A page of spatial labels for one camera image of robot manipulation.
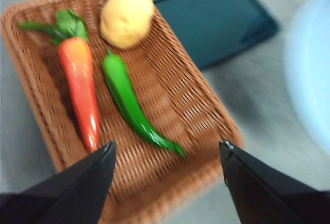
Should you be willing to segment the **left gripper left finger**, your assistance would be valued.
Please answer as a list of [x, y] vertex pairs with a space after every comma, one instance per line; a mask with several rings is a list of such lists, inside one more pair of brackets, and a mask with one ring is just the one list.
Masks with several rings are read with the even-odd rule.
[[113, 180], [116, 154], [112, 140], [23, 192], [1, 194], [1, 223], [98, 223]]

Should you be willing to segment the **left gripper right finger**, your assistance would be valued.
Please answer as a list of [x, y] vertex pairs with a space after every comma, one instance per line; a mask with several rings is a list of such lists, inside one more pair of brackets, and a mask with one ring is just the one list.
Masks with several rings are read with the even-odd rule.
[[329, 223], [329, 191], [270, 167], [227, 139], [220, 142], [220, 159], [241, 223]]

